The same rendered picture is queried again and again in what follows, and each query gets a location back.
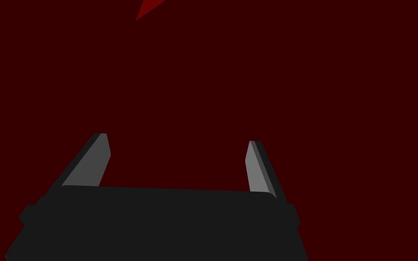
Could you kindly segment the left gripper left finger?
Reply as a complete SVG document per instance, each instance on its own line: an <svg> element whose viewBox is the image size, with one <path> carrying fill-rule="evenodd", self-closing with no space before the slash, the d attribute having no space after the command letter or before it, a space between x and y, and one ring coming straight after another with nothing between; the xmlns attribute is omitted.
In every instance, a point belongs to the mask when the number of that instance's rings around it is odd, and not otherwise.
<svg viewBox="0 0 418 261"><path fill-rule="evenodd" d="M107 134L93 134L51 185L49 192L62 186L99 186L110 157Z"/></svg>

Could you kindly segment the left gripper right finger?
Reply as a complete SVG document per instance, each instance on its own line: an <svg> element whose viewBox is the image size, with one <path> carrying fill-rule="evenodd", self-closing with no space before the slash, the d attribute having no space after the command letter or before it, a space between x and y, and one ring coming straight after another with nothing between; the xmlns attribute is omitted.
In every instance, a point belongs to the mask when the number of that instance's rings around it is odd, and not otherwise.
<svg viewBox="0 0 418 261"><path fill-rule="evenodd" d="M287 203L269 157L260 141L250 141L245 157L245 167L251 192L270 193L276 199Z"/></svg>

